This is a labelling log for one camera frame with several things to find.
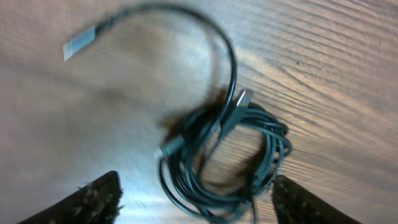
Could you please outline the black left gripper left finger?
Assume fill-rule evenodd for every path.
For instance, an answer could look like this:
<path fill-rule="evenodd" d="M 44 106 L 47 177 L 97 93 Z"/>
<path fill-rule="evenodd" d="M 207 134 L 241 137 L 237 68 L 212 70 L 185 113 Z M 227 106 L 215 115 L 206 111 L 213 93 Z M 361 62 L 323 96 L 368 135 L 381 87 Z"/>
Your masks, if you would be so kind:
<path fill-rule="evenodd" d="M 119 174 L 112 170 L 19 224 L 113 224 L 122 195 Z"/>

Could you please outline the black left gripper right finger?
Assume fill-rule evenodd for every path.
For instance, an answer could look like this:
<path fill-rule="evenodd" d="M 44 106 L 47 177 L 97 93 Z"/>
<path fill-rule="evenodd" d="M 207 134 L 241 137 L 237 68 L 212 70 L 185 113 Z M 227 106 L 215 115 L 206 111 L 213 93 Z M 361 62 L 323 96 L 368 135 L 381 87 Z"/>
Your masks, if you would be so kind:
<path fill-rule="evenodd" d="M 360 224 L 284 175 L 274 181 L 272 203 L 279 224 Z"/>

